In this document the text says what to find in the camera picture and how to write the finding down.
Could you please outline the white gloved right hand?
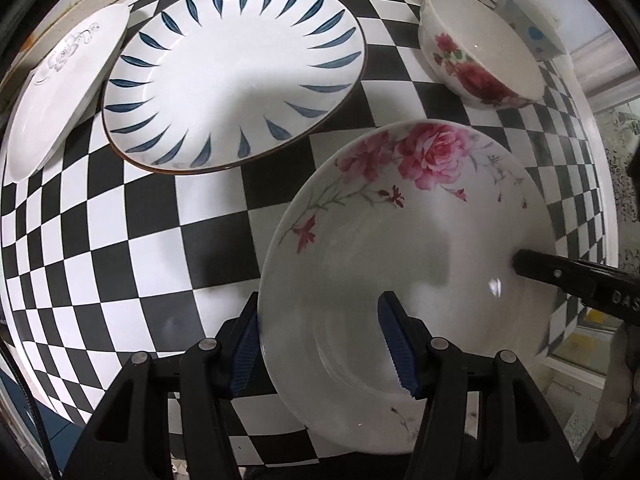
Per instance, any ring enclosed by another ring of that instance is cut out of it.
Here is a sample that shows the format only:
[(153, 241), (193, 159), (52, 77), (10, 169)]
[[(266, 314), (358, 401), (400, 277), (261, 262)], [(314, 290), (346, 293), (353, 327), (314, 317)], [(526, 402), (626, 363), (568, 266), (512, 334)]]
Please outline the white gloved right hand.
[(628, 416), (639, 394), (639, 327), (622, 324), (611, 341), (608, 374), (596, 414), (596, 433), (606, 440)]

